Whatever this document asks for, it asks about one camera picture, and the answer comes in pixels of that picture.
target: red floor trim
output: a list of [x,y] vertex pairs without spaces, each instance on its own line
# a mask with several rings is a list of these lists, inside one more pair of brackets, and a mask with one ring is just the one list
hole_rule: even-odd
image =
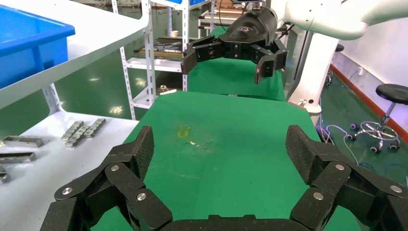
[[[358,89],[349,79],[346,78],[335,66],[330,64],[330,69],[336,73],[340,79],[365,103],[371,110],[377,114],[379,117],[383,117],[385,112],[377,106],[370,98],[368,98],[360,89]],[[388,126],[394,129],[398,135],[403,139],[406,143],[408,143],[408,132],[405,131],[401,126],[399,126],[393,119],[390,118],[388,121]]]

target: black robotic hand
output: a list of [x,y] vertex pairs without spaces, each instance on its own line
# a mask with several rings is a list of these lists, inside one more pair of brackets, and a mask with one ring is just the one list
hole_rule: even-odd
[[273,76],[275,70],[285,67],[285,46],[279,39],[270,42],[276,30],[277,19],[270,9],[250,10],[218,38],[211,35],[189,43],[183,53],[181,71],[188,74],[197,62],[221,57],[251,60],[257,64],[255,84],[259,84],[263,78]]

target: metal screw head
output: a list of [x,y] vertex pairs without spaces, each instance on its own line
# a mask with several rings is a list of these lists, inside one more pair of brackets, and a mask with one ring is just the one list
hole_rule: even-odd
[[343,166],[343,165],[336,165],[336,169],[338,169],[338,170],[344,170],[344,166]]
[[139,193],[139,195],[138,195],[138,201],[142,201],[142,200],[144,200],[146,198],[146,194],[144,194],[144,193]]
[[63,195],[70,194],[72,192],[72,188],[66,188],[63,190]]
[[319,193],[319,192],[315,192],[313,194],[313,197],[318,199],[318,200],[323,200],[323,195],[321,193]]
[[117,166],[117,165],[114,165],[114,166],[111,167],[111,170],[112,170],[112,171],[116,171],[116,170],[118,170],[118,169],[119,169],[119,166]]
[[402,189],[400,187],[398,187],[398,186],[391,185],[390,188],[396,193],[402,193]]

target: black stool seat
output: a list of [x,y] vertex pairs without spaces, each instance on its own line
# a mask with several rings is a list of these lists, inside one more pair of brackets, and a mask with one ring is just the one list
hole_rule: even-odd
[[343,50],[344,50],[344,46],[340,45],[340,44],[337,44],[335,52],[339,52],[339,51],[343,51]]
[[397,84],[381,84],[375,92],[391,102],[408,105],[408,87]]

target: chrome stool base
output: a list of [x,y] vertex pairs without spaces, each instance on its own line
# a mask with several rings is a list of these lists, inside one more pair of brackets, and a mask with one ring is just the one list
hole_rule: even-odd
[[358,135],[366,133],[369,136],[380,140],[379,145],[371,147],[370,151],[374,153],[380,153],[383,148],[384,141],[396,141],[396,143],[393,142],[390,144],[390,149],[398,150],[401,142],[399,141],[397,132],[395,132],[392,128],[385,125],[390,118],[390,114],[394,106],[395,106],[395,103],[393,103],[390,106],[387,113],[381,119],[380,123],[365,121],[365,122],[362,122],[360,126],[358,126],[357,124],[352,124],[350,126],[351,129],[356,130],[356,131],[360,129],[361,130],[354,135],[347,135],[347,138],[349,140],[355,141]]

